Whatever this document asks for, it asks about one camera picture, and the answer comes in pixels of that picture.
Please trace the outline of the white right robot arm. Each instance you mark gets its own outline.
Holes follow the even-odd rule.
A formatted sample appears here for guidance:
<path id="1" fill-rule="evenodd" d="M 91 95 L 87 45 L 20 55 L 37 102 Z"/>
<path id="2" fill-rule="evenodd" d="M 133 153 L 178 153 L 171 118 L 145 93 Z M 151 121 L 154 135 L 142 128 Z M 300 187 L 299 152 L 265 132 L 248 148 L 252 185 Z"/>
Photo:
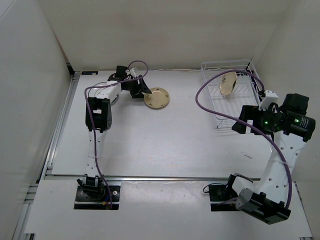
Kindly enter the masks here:
<path id="1" fill-rule="evenodd" d="M 298 156 L 311 139 L 316 121 L 307 116 L 309 98 L 298 93 L 286 95 L 283 104 L 267 91 L 261 106 L 243 105 L 232 130 L 245 134 L 252 121 L 251 133 L 265 137 L 272 145 L 266 168 L 259 181 L 235 173 L 229 176 L 224 193 L 236 200 L 235 208 L 268 225 L 289 218 L 293 182 L 292 172 Z"/>

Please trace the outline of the beige plate front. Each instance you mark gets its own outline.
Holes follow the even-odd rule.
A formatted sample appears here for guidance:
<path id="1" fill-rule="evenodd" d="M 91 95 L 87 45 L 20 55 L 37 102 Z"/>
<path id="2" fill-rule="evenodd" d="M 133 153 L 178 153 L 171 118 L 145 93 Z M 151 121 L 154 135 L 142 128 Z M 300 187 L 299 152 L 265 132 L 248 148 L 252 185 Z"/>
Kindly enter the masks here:
<path id="1" fill-rule="evenodd" d="M 144 103 L 152 109 L 164 108 L 170 102 L 170 95 L 167 90 L 161 87 L 153 87 L 151 93 L 144 94 Z"/>

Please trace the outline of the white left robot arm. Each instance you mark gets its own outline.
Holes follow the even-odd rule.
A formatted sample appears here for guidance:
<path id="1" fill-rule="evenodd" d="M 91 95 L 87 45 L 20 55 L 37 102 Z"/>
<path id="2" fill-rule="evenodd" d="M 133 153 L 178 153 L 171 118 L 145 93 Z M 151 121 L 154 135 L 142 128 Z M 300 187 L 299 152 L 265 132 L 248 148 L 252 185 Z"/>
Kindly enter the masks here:
<path id="1" fill-rule="evenodd" d="M 112 126 L 112 105 L 122 91 L 128 91 L 133 99 L 143 98 L 150 94 L 143 77 L 138 75 L 136 68 L 118 65 L 116 72 L 107 81 L 99 82 L 84 90 L 85 125 L 89 133 L 89 150 L 87 169 L 78 184 L 82 191 L 93 200 L 100 200 L 109 195 L 110 187 L 103 176 L 98 162 L 107 131 Z"/>

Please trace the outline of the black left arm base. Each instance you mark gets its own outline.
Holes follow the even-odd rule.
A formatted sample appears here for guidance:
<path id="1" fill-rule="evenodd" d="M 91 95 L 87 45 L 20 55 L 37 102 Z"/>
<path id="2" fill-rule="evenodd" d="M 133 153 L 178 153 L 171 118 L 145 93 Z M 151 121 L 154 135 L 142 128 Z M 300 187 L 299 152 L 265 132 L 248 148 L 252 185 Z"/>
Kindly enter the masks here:
<path id="1" fill-rule="evenodd" d="M 120 206 L 121 185 L 105 185 L 98 176 L 77 179 L 73 208 L 75 210 L 111 210 Z"/>

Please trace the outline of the white plate with dark rings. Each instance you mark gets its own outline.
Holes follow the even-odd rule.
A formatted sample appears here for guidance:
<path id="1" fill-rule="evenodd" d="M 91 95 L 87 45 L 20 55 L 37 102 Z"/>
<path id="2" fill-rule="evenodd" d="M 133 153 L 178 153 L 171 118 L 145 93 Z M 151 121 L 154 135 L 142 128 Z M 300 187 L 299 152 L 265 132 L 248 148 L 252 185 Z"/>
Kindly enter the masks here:
<path id="1" fill-rule="evenodd" d="M 109 99 L 112 105 L 117 101 L 121 91 L 121 85 L 116 84 L 116 81 L 103 81 L 95 84 L 87 95 L 91 98 Z"/>

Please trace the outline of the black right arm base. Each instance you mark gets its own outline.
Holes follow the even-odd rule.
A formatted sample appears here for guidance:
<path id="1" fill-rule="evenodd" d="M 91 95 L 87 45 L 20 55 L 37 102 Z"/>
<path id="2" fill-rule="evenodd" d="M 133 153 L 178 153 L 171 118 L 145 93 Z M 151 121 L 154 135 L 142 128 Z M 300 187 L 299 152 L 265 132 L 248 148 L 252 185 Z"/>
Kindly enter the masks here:
<path id="1" fill-rule="evenodd" d="M 237 193 L 227 185 L 214 182 L 203 187 L 202 192 L 209 195 L 211 212 L 236 212 Z"/>

